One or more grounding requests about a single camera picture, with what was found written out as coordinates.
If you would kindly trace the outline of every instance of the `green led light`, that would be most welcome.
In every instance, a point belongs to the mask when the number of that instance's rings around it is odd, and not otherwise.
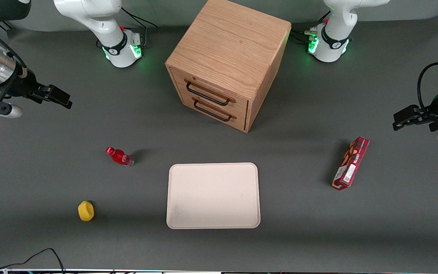
[[[317,45],[319,44],[319,39],[316,37],[314,40],[312,40],[309,44],[309,52],[314,53],[317,49]]]
[[[346,41],[346,45],[344,45],[344,49],[342,50],[342,53],[346,52],[346,49],[348,48],[349,39]]]
[[[134,57],[136,57],[136,59],[141,57],[141,47],[129,45],[129,48],[132,50]]]
[[[106,52],[106,50],[104,49],[104,47],[102,47],[102,51],[104,51],[104,54],[106,55],[106,59],[108,59],[108,60],[109,60],[109,56],[108,56],[108,53]]]

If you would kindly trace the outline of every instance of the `plastic tray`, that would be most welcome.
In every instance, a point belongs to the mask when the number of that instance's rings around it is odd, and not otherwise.
[[[253,163],[177,164],[168,177],[171,229],[255,228],[260,222]]]

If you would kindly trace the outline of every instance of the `plastic bottle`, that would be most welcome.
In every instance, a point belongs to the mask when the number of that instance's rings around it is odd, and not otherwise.
[[[106,149],[106,153],[111,155],[111,159],[113,159],[113,161],[124,167],[132,167],[134,165],[134,160],[120,149],[108,147]]]

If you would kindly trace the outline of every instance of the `drawer handle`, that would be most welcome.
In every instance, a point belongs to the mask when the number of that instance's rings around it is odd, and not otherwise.
[[[221,120],[221,121],[223,121],[223,122],[228,122],[229,120],[231,120],[232,115],[229,115],[228,118],[224,119],[224,118],[222,118],[222,117],[219,116],[219,115],[216,115],[216,114],[214,114],[214,113],[212,113],[212,112],[210,112],[210,111],[208,111],[208,110],[206,110],[206,109],[203,109],[203,108],[197,106],[197,103],[198,103],[198,101],[197,101],[197,100],[194,100],[194,107],[195,107],[196,109],[198,109],[198,110],[200,110],[200,111],[202,111],[202,112],[205,112],[205,113],[209,114],[210,116],[215,117],[215,118],[217,118],[217,119],[219,119],[219,120]]]
[[[190,82],[187,82],[187,90],[190,91],[190,92],[192,92],[193,94],[195,94],[195,95],[197,95],[197,96],[200,96],[200,97],[202,97],[202,98],[204,98],[204,99],[207,99],[207,100],[209,100],[209,101],[211,101],[211,102],[214,102],[214,103],[216,103],[216,104],[218,104],[218,105],[220,105],[220,106],[226,106],[226,105],[229,103],[229,98],[226,100],[226,102],[223,103],[223,102],[219,102],[219,101],[217,101],[217,100],[214,99],[214,98],[210,98],[210,97],[207,96],[207,95],[204,95],[204,94],[202,94],[202,93],[200,93],[200,92],[197,92],[197,91],[191,89],[191,88],[190,88]]]

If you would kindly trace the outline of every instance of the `wooden drawer unit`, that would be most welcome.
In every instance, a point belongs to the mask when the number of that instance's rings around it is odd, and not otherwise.
[[[165,65],[182,103],[248,132],[280,66],[291,24],[208,0]]]

